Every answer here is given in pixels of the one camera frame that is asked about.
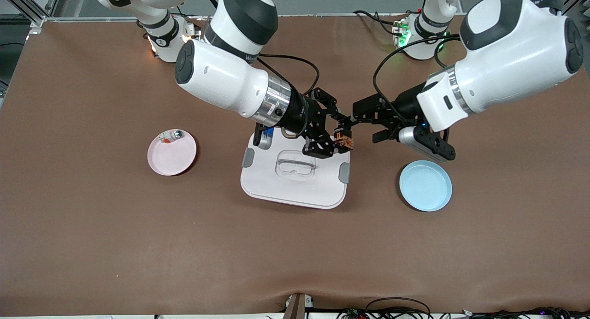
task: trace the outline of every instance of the blue object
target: blue object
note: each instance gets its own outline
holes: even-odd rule
[[[418,160],[402,170],[400,190],[407,203],[414,208],[434,212],[445,207],[451,200],[453,185],[441,166]]]

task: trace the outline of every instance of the pink plate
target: pink plate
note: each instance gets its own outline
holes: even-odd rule
[[[147,149],[147,163],[156,173],[164,176],[180,174],[190,167],[196,157],[196,142],[184,131],[183,136],[170,144],[162,143],[159,135],[153,139]]]

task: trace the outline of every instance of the brown table surface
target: brown table surface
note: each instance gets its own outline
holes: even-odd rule
[[[433,311],[590,307],[584,71],[453,126],[453,197],[439,212],[398,195],[400,170],[422,156],[355,127],[346,199],[324,211],[248,197],[253,122],[179,88],[141,35],[135,23],[46,23],[27,42],[0,113],[1,315],[255,313],[295,292],[317,307],[380,296]],[[299,17],[281,18],[264,52],[316,63],[350,113],[393,48],[366,17]],[[459,42],[441,53],[463,55]],[[297,61],[268,62],[302,90],[313,79]],[[393,99],[438,69],[400,55],[379,83]],[[146,161],[170,128],[200,147],[177,177]]]

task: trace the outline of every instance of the black cable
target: black cable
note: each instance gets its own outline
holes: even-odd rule
[[[390,22],[390,21],[383,21],[383,20],[377,19],[377,17],[375,17],[375,16],[373,16],[373,15],[369,14],[368,12],[366,12],[366,11],[364,11],[364,10],[357,10],[356,12],[353,12],[353,14],[357,14],[357,15],[358,15],[358,14],[367,15],[367,16],[368,16],[370,19],[373,19],[373,21],[382,22],[382,23],[384,23],[384,24],[387,24],[387,25],[394,25],[394,22]]]
[[[379,23],[381,24],[381,27],[382,27],[382,28],[385,30],[385,32],[387,32],[387,33],[389,33],[389,34],[391,34],[391,35],[394,35],[394,36],[396,36],[396,37],[401,37],[401,36],[402,36],[402,34],[401,34],[401,33],[395,33],[395,32],[393,32],[393,31],[389,31],[389,30],[388,30],[388,29],[385,27],[385,24],[384,24],[384,23],[383,23],[383,21],[381,20],[381,17],[379,17],[379,13],[378,13],[378,12],[375,12],[375,17],[377,17],[377,20],[379,21]]]
[[[407,297],[384,297],[384,298],[377,298],[376,300],[373,300],[371,302],[369,302],[366,306],[365,306],[365,311],[368,310],[369,306],[371,306],[371,304],[375,304],[377,302],[383,302],[383,301],[409,301],[409,302],[415,302],[420,304],[421,306],[424,306],[426,308],[426,310],[428,311],[428,315],[430,315],[430,307],[428,305],[426,305],[426,303],[424,302],[420,302],[419,300],[415,300],[413,298],[407,298]]]
[[[9,42],[7,44],[0,44],[0,46],[9,46],[9,45],[21,45],[21,46],[25,46],[25,44],[23,44],[22,42]]]
[[[343,315],[344,313],[346,313],[346,311],[348,311],[348,309],[344,309],[344,310],[340,311],[340,313],[338,313],[338,315],[336,316],[336,319],[340,319],[340,316]]]
[[[449,38],[457,38],[459,37],[459,34],[451,34],[451,35],[447,35],[446,39]],[[422,42],[427,42],[427,41],[436,41],[441,39],[441,37],[432,37],[432,38],[426,38],[426,39],[422,39],[422,40],[417,40],[414,42],[411,42],[409,44],[407,44],[406,46],[397,48],[396,50],[392,51],[391,53],[389,53],[388,56],[386,56],[383,61],[381,61],[381,64],[379,64],[379,66],[377,67],[377,69],[375,70],[375,73],[373,74],[373,87],[375,87],[375,90],[377,91],[378,94],[380,94],[382,96],[382,98],[385,100],[385,102],[389,105],[389,107],[391,108],[391,110],[395,113],[396,117],[398,117],[398,119],[400,119],[400,121],[402,121],[402,123],[409,123],[411,122],[411,120],[403,117],[400,112],[394,107],[394,105],[392,105],[392,103],[389,101],[389,99],[387,99],[387,97],[383,94],[383,92],[381,92],[381,89],[379,88],[379,86],[377,85],[377,75],[379,75],[379,71],[381,70],[381,68],[383,67],[383,65],[389,60],[391,59],[391,57],[393,55],[396,55],[397,53],[401,52],[402,50],[417,45],[417,44],[421,44]]]
[[[297,56],[280,55],[280,54],[260,54],[259,56],[261,56],[261,57],[276,57],[278,59],[297,60],[297,61],[301,61],[303,63],[306,63],[306,64],[310,65],[316,71],[316,79],[314,79],[314,81],[313,81],[312,85],[310,86],[310,88],[308,90],[306,90],[303,95],[310,94],[310,92],[314,88],[316,88],[316,84],[318,84],[318,81],[320,80],[320,69],[316,65],[314,65],[311,61],[309,61],[309,60],[302,59],[301,57],[297,57]]]
[[[441,59],[438,57],[438,50],[440,50],[440,47],[447,41],[455,41],[455,40],[461,40],[461,38],[443,38],[443,40],[441,42],[438,43],[437,47],[434,49],[434,60],[438,63],[438,65],[440,65],[443,68],[446,68],[447,65],[445,65]]]

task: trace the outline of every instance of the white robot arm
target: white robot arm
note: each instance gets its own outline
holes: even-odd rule
[[[460,35],[465,59],[431,75],[417,96],[434,132],[551,88],[582,65],[573,21],[530,0],[483,0],[466,15]]]
[[[482,0],[463,19],[460,37],[467,51],[463,60],[392,104],[380,94],[354,103],[344,128],[359,121],[383,125],[373,142],[398,140],[435,161],[454,160],[448,129],[455,122],[552,88],[582,65],[573,21],[531,0]]]
[[[166,62],[174,62],[183,44],[195,34],[195,27],[183,17],[173,17],[168,8],[184,0],[98,0],[109,9],[128,12],[149,36],[152,49]]]
[[[543,8],[550,14],[561,14],[563,3],[560,0],[531,0],[539,8]],[[402,22],[405,25],[396,28],[396,32],[402,37],[396,37],[398,47],[424,38],[443,36],[449,23],[457,13],[456,0],[424,0],[422,12],[411,14]],[[405,53],[417,60],[427,60],[434,57],[434,50],[440,40],[417,44],[405,49]]]
[[[421,13],[411,14],[402,21],[407,24],[407,29],[396,28],[396,32],[402,35],[395,38],[397,46],[403,47],[421,39],[443,36],[456,12],[455,0],[424,0]],[[438,42],[436,40],[410,46],[405,49],[405,53],[413,59],[428,60],[434,57]]]
[[[280,126],[306,139],[306,155],[325,159],[352,149],[352,145],[335,147],[325,129],[326,117],[344,117],[336,99],[320,89],[312,92],[313,98],[303,96],[285,80],[251,66],[278,29],[272,0],[218,0],[202,40],[190,39],[193,25],[168,11],[183,1],[99,0],[137,17],[160,58],[176,62],[181,88],[257,122],[255,145],[263,130]]]

